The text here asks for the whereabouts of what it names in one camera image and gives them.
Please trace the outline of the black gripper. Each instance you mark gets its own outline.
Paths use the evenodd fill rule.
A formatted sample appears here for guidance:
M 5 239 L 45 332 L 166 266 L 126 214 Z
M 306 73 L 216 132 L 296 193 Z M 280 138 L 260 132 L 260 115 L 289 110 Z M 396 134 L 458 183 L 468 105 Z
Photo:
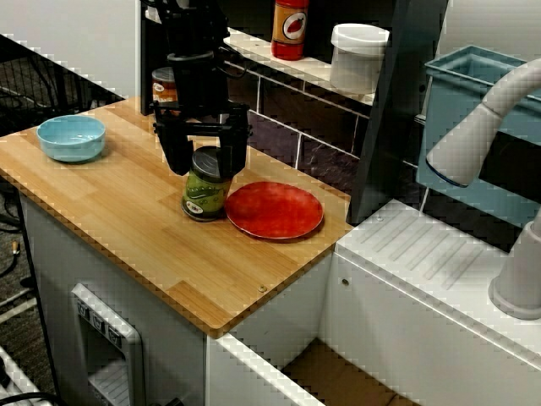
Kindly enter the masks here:
M 246 163 L 252 126 L 249 107 L 229 100 L 228 73 L 213 52 L 180 56 L 171 53 L 167 61 L 174 74 L 178 100 L 152 108 L 154 131 L 167 164 L 177 175 L 185 175 L 194 152 L 190 135 L 219 137 L 219 168 L 223 178 L 232 178 Z

